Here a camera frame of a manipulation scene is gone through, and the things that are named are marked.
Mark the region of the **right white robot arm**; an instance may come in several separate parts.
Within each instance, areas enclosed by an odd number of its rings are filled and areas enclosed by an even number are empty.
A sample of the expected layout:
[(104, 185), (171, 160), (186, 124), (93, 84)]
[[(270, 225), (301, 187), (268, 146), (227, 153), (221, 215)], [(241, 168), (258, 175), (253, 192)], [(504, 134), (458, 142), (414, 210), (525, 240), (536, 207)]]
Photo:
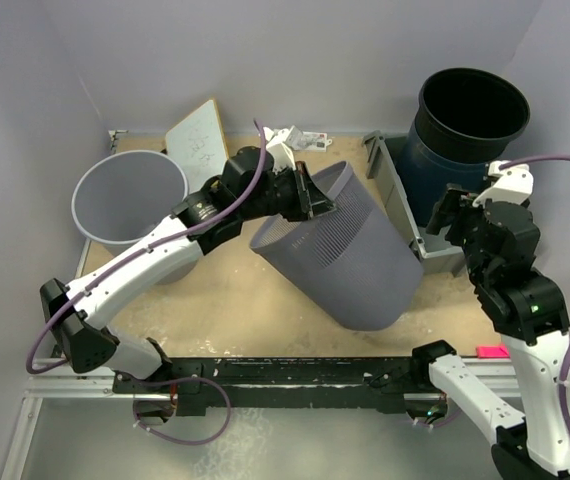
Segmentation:
[(483, 312), (507, 347), (523, 408), (468, 372), (445, 341), (412, 352), (411, 383), (445, 393), (481, 431), (504, 479), (570, 479), (570, 320), (559, 286), (533, 265), (540, 230), (525, 200), (484, 203), (448, 185), (428, 233), (462, 249)]

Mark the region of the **grey slotted square bin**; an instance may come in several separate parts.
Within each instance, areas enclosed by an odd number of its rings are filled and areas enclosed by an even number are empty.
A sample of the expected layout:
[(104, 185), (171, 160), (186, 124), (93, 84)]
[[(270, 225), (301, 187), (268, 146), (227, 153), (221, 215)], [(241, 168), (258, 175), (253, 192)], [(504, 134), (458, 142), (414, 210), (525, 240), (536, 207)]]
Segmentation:
[(251, 250), (343, 327), (378, 331), (408, 309), (421, 262), (345, 161), (312, 177), (336, 204), (314, 220), (268, 218)]

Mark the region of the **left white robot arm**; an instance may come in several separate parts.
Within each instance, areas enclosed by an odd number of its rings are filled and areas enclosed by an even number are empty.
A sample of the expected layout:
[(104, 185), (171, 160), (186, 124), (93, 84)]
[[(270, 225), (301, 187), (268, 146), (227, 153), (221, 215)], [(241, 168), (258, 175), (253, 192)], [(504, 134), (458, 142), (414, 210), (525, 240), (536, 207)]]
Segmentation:
[(185, 274), (204, 256), (238, 237), (245, 222), (274, 215), (314, 220), (335, 202), (314, 182), (306, 164), (277, 168), (264, 148), (244, 147), (171, 210), (150, 233), (103, 267), (69, 283), (40, 288), (48, 332), (77, 374), (99, 367), (128, 374), (149, 392), (167, 387), (171, 362), (151, 338), (129, 338), (110, 323), (135, 298), (173, 274)]

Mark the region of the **smooth lavender round bin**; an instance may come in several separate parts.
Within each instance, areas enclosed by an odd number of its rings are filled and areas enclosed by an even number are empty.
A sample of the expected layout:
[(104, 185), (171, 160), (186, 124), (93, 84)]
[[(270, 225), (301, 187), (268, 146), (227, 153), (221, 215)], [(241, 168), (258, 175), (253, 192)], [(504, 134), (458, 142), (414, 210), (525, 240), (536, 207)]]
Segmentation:
[(149, 234), (189, 193), (167, 155), (132, 150), (109, 156), (77, 183), (71, 212), (78, 230), (117, 256)]

